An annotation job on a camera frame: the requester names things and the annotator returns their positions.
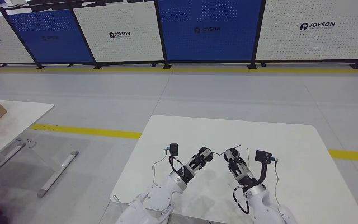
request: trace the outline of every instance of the white table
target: white table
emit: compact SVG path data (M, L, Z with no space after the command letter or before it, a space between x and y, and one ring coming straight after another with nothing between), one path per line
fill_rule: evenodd
M279 158L277 197L300 224L357 223L358 205L318 132L310 125L153 116L121 173L111 200L115 194L121 202L130 202L144 192L153 181L153 163L164 156L163 149L170 143L178 143L178 158L184 163L202 146L221 153L241 144L239 151L246 161L246 148L250 149L249 165L257 179L261 164L255 161L256 150L271 152ZM214 155L184 193L175 194L173 213L221 223L252 223L252 216L243 214L232 198L237 182L227 166L222 157ZM167 159L157 164L156 182L161 184L170 172ZM269 164L263 183L275 203L273 164Z
M32 126L40 118L42 118L55 105L42 104L37 102L18 102L5 100L0 100L0 104L7 110L7 113L2 118L0 118L0 166L2 166L25 145L27 145L30 149L35 147L36 142L33 140L26 139L23 141L19 139L19 144L16 145L8 154L1 154L1 152L10 146L10 144L13 143L22 132ZM73 151L61 165L56 164L51 158L48 158L45 155L36 153L55 171L55 174L39 190L37 194L38 197L42 198L44 196L47 190L52 186L52 184L69 165L77 153L77 151Z

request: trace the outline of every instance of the yellow stripe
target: yellow stripe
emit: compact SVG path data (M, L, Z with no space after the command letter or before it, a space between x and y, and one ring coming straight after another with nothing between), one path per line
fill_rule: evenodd
M47 130L50 132L64 132L71 134L88 134L92 136L107 136L116 138L131 138L139 139L142 135L139 132L125 132L121 130L105 130L96 128L80 128L69 126L58 126L50 124L34 124L31 127L32 130ZM358 152L345 151L345 150L328 150L332 158L341 160L358 160Z
M246 68L1 68L1 72L252 72L252 73L358 73L358 69L246 69Z
M341 160L358 160L358 152L344 151L344 150L329 150L332 158L339 158Z
M93 136L107 136L116 138L132 138L139 139L141 133L139 132L125 132L121 130L104 130L96 128L79 128L69 126L58 126L48 124L34 124L31 129L33 130L48 130L50 132L65 132L72 134L89 134Z

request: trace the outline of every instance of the black metal post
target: black metal post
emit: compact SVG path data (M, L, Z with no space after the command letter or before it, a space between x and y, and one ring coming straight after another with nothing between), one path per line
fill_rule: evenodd
M256 60L256 53L257 53L257 48L258 48L258 41L260 39L263 14L265 13L265 6L266 6L266 0L262 0L261 6L260 6L260 12L258 14L257 29L256 29L256 35L255 35L255 42L253 44L251 63L247 66L247 68L249 68L249 69L256 69L255 60Z
M350 64L349 66L353 69L358 69L358 62L356 62L355 64Z
M5 20L7 21L7 23L10 25L11 29L13 30L13 32L16 34L17 38L20 40L21 44L25 47L25 49L27 50L27 52L29 53L29 55L31 56L32 60L34 60L35 64L37 65L37 69L42 69L45 68L45 66L43 66L42 64L40 64L35 56L32 54L32 52L30 51L29 47L26 45L26 43L24 42L24 40L22 39L22 37L20 36L20 34L17 32L14 24L12 24L6 10L1 7L0 8L1 14L4 16Z
M78 22L78 20L77 20L76 14L75 14L74 11L73 11L72 2L71 2L70 0L66 0L66 2L67 2L67 5L68 5L69 10L71 11L71 14L72 14L72 16L73 16L73 19L74 19L74 21L76 22L76 25L77 25L77 27L78 27L78 30L79 30L79 32L81 33L82 39L83 39L83 41L84 41L84 44L86 45L87 50L88 50L89 54L91 55L91 58L92 58L92 60L93 60L94 66L95 66L94 68L97 68L98 64L97 64L97 62L96 62L96 60L95 60L95 57L93 56L93 53L92 53L92 51L91 51L90 46L88 45L88 42L87 42L87 40L86 40L86 37L84 36L84 33L83 33L83 31L82 31L82 28L81 28L81 26L80 26L80 24L79 24L79 22Z
M103 65L104 65L104 63L102 63L102 62L96 62L96 66L93 69L100 69L100 68L102 68Z
M172 66L171 66L170 64L168 64L166 44L165 44L165 42L164 42L163 27L162 27L161 13L160 13L160 11L159 11L159 3L158 3L158 0L154 0L154 7L156 8L156 15L157 15L157 21L158 21L159 35L160 35L160 37L161 37L161 43L162 43L162 51L163 51L163 58L164 58L164 66L163 66L163 69L170 69Z

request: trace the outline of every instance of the pegboard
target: pegboard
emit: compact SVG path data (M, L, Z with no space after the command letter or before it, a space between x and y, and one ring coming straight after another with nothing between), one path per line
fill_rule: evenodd
M34 63L3 16L0 16L0 63Z
M357 0L267 0L257 60L357 58Z
M168 60L251 60L261 0L159 0Z
M9 15L39 63L92 62L70 10Z
M76 8L74 13L97 62L164 60L154 2Z

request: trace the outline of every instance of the floor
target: floor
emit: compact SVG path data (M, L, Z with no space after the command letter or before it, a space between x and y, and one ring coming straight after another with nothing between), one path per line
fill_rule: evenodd
M54 103L55 108L39 121L42 124L131 132L142 132L152 115L310 124L327 148L358 151L357 73L295 72L351 69L344 64L258 68L287 69L264 73L71 71L81 66L52 72L51 68L57 67L41 72L0 68L0 99ZM53 172L31 150L21 150L1 167L0 206L11 223L116 222L121 208L110 202L110 193L136 140L38 130L23 136L35 139L36 150L56 161L63 161L72 150L79 155L42 199L36 192ZM358 201L358 161L335 162ZM173 217L171 224L178 223L207 222Z

